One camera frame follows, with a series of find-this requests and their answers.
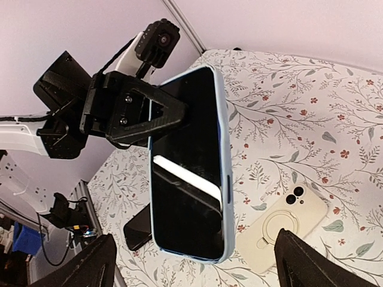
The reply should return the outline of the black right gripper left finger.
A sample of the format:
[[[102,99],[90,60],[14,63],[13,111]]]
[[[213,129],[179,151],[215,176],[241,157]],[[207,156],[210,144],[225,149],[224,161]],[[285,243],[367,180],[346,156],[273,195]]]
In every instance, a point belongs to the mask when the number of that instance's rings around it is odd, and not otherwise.
[[[31,285],[113,287],[116,255],[117,247],[113,236],[101,235],[64,266]]]

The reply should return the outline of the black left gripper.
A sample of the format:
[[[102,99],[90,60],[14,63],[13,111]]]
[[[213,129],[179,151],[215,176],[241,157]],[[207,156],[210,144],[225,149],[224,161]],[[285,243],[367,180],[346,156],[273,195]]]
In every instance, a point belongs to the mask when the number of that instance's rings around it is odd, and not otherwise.
[[[117,71],[92,76],[80,131],[114,144],[135,144],[178,127],[187,104],[159,87]]]

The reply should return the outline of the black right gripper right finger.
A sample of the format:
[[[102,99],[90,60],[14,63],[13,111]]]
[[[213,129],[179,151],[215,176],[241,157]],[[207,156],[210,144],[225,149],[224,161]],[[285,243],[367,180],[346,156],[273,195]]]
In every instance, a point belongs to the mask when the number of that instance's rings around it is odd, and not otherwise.
[[[373,286],[331,262],[289,230],[280,229],[274,253],[280,286]]]

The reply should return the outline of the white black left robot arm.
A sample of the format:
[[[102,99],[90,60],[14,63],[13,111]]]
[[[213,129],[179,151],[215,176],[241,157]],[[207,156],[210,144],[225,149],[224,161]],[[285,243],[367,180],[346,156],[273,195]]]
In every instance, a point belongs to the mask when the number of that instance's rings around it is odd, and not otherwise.
[[[113,71],[103,66],[94,75],[63,53],[34,85],[48,111],[1,117],[1,151],[72,160],[89,136],[127,149],[178,127],[186,105],[149,80],[179,39],[178,32],[164,29],[140,32],[111,58]]]

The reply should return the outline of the left arm base with board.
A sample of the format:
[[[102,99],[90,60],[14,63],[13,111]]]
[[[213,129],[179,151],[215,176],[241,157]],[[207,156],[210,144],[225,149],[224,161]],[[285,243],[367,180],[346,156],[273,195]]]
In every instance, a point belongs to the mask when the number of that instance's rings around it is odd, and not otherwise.
[[[68,199],[61,193],[54,193],[53,207],[43,217],[55,227],[70,231],[74,236],[73,247],[80,245],[85,248],[94,241],[89,238],[86,217],[78,209],[70,207]]]

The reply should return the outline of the black phone lying on table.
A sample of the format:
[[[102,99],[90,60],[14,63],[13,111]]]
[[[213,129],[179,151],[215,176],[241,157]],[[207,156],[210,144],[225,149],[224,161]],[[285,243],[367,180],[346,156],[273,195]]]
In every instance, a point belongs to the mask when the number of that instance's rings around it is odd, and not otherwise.
[[[150,211],[148,204],[124,225],[123,233],[130,251],[138,251],[152,240]]]

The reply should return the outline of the front aluminium rail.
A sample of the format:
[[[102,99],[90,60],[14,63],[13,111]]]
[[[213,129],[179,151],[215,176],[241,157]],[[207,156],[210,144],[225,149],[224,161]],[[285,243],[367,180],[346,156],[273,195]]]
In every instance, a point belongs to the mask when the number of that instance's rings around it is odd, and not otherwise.
[[[95,206],[87,187],[87,182],[80,180],[69,195],[69,206],[78,209],[87,219],[89,238],[93,240],[103,235],[101,223],[95,211]]]

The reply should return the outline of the left aluminium frame post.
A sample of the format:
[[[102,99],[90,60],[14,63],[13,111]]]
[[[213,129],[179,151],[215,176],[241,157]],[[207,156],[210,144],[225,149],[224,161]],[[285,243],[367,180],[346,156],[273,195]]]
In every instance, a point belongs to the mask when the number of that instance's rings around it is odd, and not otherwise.
[[[192,46],[197,50],[199,55],[202,55],[206,52],[206,47],[202,42],[201,38],[198,36],[197,32],[193,28],[192,24],[188,21],[187,17],[181,11],[181,8],[177,5],[174,0],[161,0],[162,4],[170,12],[173,18],[176,20],[180,28],[185,33],[186,37],[191,42]]]

